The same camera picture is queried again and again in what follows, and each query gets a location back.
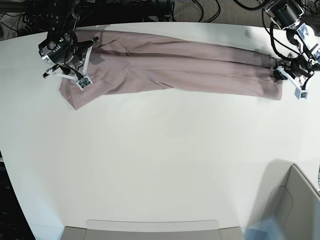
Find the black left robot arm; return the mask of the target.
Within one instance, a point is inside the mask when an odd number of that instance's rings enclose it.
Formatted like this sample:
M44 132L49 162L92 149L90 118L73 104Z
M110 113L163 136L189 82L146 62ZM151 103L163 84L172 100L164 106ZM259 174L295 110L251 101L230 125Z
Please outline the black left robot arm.
M278 66L285 71L283 78L287 75L298 78L301 88L305 89L315 71L320 69L320 44L313 29L302 20L303 9L294 0L262 0L261 4L262 12L271 19L271 46L281 59ZM296 46L296 57L285 56L277 50L275 27L285 31L288 42Z

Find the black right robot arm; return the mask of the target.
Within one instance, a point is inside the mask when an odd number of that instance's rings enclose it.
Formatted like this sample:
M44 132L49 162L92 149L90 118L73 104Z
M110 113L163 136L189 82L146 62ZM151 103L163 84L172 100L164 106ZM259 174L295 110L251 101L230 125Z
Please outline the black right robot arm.
M38 45L42 60L65 75L78 75L85 62L85 53L97 41L79 42L75 33L81 19L80 0L51 0L48 6L48 31L44 41Z

